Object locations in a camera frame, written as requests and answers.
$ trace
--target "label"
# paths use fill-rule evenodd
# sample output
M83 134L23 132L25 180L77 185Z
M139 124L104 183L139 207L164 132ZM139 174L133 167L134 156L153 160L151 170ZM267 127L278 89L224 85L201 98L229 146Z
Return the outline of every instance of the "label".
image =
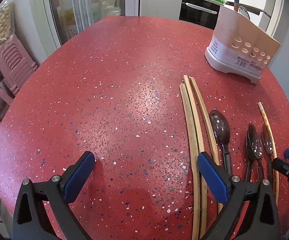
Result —
M243 69L244 71L254 75L260 76L264 69L264 63L262 61L256 62L254 58L243 55L234 49L228 48L218 41L215 36L212 36L209 51L216 59L230 64L238 69Z

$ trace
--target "built-in oven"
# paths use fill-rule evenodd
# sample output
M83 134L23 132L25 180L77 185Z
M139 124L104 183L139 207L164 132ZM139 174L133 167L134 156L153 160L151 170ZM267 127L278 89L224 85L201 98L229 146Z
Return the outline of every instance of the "built-in oven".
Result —
M220 5L206 0L182 0L179 20L214 30L219 10Z

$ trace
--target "red table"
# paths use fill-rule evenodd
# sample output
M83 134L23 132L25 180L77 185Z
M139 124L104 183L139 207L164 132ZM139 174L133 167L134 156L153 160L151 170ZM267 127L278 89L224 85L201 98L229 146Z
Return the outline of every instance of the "red table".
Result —
M212 30L184 22L109 17L60 47L0 125L0 195L8 209L13 212L23 179L46 181L90 150L96 167L70 206L93 239L191 239L193 184L179 90L184 74L196 78L208 111L227 117L235 175L244 178L246 170L247 125L261 131L257 102L266 109L278 155L289 148L289 103L273 74L267 69L254 85L212 69L204 57L211 36ZM284 176L279 189L286 231ZM210 191L208 210L209 227L217 211Z

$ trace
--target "wooden chopstick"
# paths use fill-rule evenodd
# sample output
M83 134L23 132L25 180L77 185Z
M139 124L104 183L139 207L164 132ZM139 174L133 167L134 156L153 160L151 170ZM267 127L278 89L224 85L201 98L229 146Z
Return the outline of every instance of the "wooden chopstick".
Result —
M203 101L203 97L201 96L201 93L199 91L199 88L197 86L197 83L195 81L195 79L193 77L190 78L192 86L194 88L195 94L198 98L198 102L199 102L199 106L201 109L201 112L203 114L203 120L205 122L206 128L207 128L207 134L208 134L208 139L209 139L209 144L210 144L210 150L211 150L211 154L213 157L214 162L219 165L219 157L218 157L218 148L217 148L217 143L216 143L216 139L215 136L213 134L213 129L212 129L212 125L209 119L209 115L208 115L208 111L206 108L206 105ZM223 205L221 203L218 203L218 213L220 213L221 209L222 209Z
M197 240L199 236L199 226L200 226L200 175L197 167L198 143L197 143L194 117L192 114L189 96L185 84L182 83L180 84L180 93L182 103L185 109L188 138L189 138L191 169L194 183L194 222L192 228L192 240Z
M269 123L269 120L267 118L267 115L266 115L266 112L264 110L264 107L262 106L262 103L259 102L258 103L258 106L259 106L259 109L260 109L260 112L262 114L262 117L264 119L264 122L265 122L265 125L268 127L268 130L270 132L270 137L271 137L271 140L272 140L272 155L273 155L273 158L277 158L277 151L276 151L276 144L275 144L275 141L274 141L274 136L272 135L272 131L271 131L271 127L270 127L270 123ZM278 197L279 197L279 172L274 170L274 176L275 176L275 183L276 183L276 204L278 205Z
M199 153L204 152L204 145L203 145L203 134L201 132L201 126L197 111L197 106L195 103L194 95L192 93L192 89L190 86L190 82L187 75L184 75L184 82L188 91L189 101L191 104L191 110L194 116L195 128L196 128L196 135L198 139L198 148ZM199 232L199 239L203 237L206 232L206 224L207 224L207 183L205 179L201 176L201 217L200 217L200 232Z

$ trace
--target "utensil holder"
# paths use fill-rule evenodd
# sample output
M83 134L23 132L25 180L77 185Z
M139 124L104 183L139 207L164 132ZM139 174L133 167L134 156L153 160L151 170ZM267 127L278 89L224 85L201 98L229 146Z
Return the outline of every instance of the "utensil holder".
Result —
M279 47L278 41L246 17L222 6L205 56L214 69L257 84Z

